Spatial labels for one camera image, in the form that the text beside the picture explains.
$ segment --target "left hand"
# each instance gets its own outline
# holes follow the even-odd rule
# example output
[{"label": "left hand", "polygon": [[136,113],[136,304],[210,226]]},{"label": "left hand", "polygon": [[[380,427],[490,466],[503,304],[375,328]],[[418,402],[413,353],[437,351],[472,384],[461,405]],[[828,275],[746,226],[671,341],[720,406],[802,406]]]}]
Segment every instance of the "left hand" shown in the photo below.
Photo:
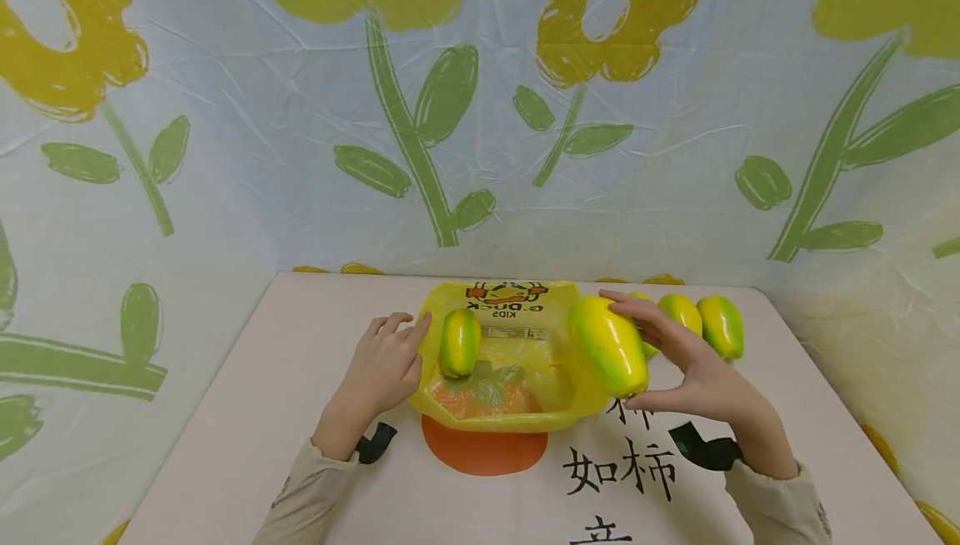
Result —
[{"label": "left hand", "polygon": [[419,344],[430,327],[430,313],[416,326],[409,313],[374,318],[360,337],[340,387],[323,410],[313,444],[324,456],[349,459],[367,426],[417,391],[423,358]]}]

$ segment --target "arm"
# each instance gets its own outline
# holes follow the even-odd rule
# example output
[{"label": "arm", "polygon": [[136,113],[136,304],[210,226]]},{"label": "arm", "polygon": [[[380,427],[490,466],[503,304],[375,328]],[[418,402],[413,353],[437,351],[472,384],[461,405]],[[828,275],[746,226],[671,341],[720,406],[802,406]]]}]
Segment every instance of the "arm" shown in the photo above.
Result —
[{"label": "arm", "polygon": [[767,399],[702,338],[650,301],[601,291],[611,311],[630,317],[643,339],[680,368],[683,381],[667,391],[640,393],[626,407],[699,415],[730,424],[742,461],[727,472],[727,493],[756,545],[829,545],[827,514],[813,478],[798,464],[781,418]]},{"label": "arm", "polygon": [[373,319],[252,545],[323,543],[330,512],[358,465],[354,449],[360,437],[379,413],[395,408],[419,385],[423,360],[417,349],[430,316],[397,330],[412,319],[406,313]]}]

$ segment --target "backdrop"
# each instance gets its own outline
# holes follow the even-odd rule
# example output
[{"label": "backdrop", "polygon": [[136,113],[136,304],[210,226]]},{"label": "backdrop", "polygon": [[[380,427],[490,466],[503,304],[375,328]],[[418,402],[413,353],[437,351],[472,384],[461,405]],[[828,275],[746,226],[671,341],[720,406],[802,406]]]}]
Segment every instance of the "backdrop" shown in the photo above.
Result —
[{"label": "backdrop", "polygon": [[2,533],[130,518],[302,267],[760,288],[960,539],[958,59],[960,0],[2,0]]}]

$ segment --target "white table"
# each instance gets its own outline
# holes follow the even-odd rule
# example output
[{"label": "white table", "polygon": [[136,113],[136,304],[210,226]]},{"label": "white table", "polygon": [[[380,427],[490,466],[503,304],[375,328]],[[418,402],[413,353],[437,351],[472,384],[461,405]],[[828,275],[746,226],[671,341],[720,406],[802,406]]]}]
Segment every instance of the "white table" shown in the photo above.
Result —
[{"label": "white table", "polygon": [[[391,311],[416,315],[426,293],[443,279],[286,273],[260,301],[122,538],[125,545],[240,545],[250,543],[339,384],[356,339],[370,318]],[[582,294],[599,287],[582,283]],[[683,293],[696,300],[722,294],[739,307],[746,355],[737,368],[782,414],[796,455],[813,471],[835,543],[939,545],[914,503],[886,468],[764,295],[750,288],[618,285],[649,294]],[[678,382],[663,356],[651,362],[651,388]],[[175,376],[170,379],[176,382]],[[617,412],[552,433],[541,461],[509,476],[473,477],[444,465],[426,446],[418,415],[403,405],[385,419],[399,431],[386,455],[362,467],[343,502],[328,542],[543,543],[588,541],[596,516],[614,523],[611,537],[634,543],[751,543],[724,491],[722,474],[695,467],[676,452],[668,429],[687,420],[658,413]],[[696,420],[704,438],[727,427]],[[642,455],[662,457],[676,470],[663,483],[642,475],[589,486],[571,479],[571,447],[595,463],[627,463],[626,437]],[[646,459],[646,468],[651,465]],[[603,530],[593,531],[599,538]]]}]

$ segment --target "hand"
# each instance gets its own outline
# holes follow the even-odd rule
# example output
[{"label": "hand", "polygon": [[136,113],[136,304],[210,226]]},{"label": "hand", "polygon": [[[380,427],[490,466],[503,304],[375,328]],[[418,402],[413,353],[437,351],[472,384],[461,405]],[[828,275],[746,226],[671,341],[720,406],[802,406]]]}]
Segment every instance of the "hand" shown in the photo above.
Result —
[{"label": "hand", "polygon": [[373,419],[417,391],[423,369],[417,349],[431,318],[425,313],[417,326],[398,330],[413,319],[402,312],[374,318],[360,337],[347,374],[313,434],[313,444],[324,456],[349,459]]},{"label": "hand", "polygon": [[600,297],[612,299],[611,312],[632,318],[643,341],[661,350],[683,373],[678,387],[634,395],[626,401],[629,410],[689,413],[730,424],[750,468],[777,479],[797,476],[797,463],[773,405],[706,341],[652,301],[603,289]]}]

